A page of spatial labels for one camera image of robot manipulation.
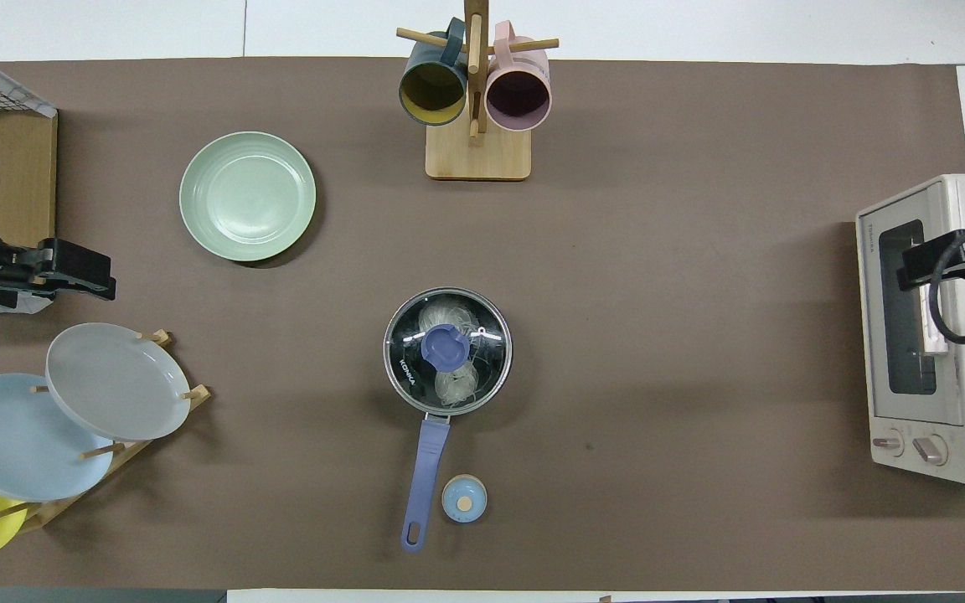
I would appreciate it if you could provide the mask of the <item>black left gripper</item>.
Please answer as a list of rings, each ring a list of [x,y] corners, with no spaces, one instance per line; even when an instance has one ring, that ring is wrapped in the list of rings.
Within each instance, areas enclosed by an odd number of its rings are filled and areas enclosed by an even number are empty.
[[[117,279],[111,277],[111,257],[61,238],[45,238],[24,252],[24,264],[39,285],[64,294],[88,294],[103,301],[117,298]]]

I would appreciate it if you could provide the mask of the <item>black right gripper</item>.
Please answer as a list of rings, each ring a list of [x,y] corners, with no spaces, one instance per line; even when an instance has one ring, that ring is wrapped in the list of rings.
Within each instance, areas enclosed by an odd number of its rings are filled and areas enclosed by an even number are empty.
[[[899,290],[910,291],[927,285],[937,262],[961,235],[962,233],[946,233],[903,250],[899,255],[900,267],[896,271]],[[946,257],[942,268],[942,280],[957,278],[965,279],[965,243]]]

